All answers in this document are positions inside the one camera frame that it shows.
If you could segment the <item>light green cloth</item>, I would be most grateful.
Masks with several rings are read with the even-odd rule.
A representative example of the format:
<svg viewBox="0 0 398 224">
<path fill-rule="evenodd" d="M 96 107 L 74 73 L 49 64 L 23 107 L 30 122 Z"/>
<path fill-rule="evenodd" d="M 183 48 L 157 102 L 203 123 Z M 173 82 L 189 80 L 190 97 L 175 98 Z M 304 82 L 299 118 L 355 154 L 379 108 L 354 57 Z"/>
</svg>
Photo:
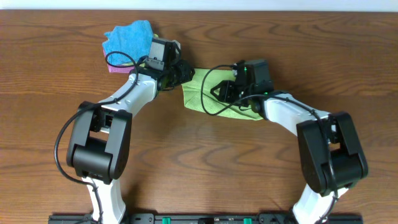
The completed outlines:
<svg viewBox="0 0 398 224">
<path fill-rule="evenodd" d="M 196 68 L 193 79 L 182 85 L 184 107 L 204 113 L 201 102 L 204 102 L 205 109 L 209 113 L 216 113 L 227 106 L 227 103 L 219 102 L 210 93 L 210 89 L 219 84 L 223 80 L 234 80 L 231 70 L 213 70 L 206 78 L 203 87 L 203 100 L 201 100 L 201 86 L 208 69 Z M 232 119 L 245 119 L 259 121 L 262 117 L 251 111 L 249 108 L 239 109 L 238 106 L 232 106 L 218 116 Z"/>
</svg>

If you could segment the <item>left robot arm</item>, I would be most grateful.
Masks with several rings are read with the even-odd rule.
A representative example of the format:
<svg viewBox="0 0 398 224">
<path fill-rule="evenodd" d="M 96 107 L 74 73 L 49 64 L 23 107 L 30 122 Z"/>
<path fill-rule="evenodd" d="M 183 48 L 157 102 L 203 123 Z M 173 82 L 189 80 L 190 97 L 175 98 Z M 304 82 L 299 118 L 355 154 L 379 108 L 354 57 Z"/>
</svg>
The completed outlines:
<svg viewBox="0 0 398 224">
<path fill-rule="evenodd" d="M 84 101 L 66 122 L 73 125 L 66 161 L 76 172 L 74 182 L 88 187 L 93 205 L 85 223 L 126 219 L 119 178 L 129 157 L 132 119 L 159 92 L 189 82 L 195 73 L 178 41 L 156 37 L 149 54 L 129 67 L 120 89 L 97 103 Z"/>
</svg>

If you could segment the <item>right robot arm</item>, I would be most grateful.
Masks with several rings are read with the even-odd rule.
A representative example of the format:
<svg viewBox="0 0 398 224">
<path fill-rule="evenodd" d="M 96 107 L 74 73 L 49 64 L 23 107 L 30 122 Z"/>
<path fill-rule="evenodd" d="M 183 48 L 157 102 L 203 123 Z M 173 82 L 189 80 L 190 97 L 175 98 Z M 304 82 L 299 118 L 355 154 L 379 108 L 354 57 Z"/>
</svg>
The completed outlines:
<svg viewBox="0 0 398 224">
<path fill-rule="evenodd" d="M 241 87 L 231 80 L 220 82 L 210 94 L 228 107 L 249 106 L 297 137 L 306 186 L 292 209 L 295 223 L 330 222 L 340 197 L 368 176 L 368 163 L 349 113 L 317 110 L 286 91 L 259 84 Z"/>
</svg>

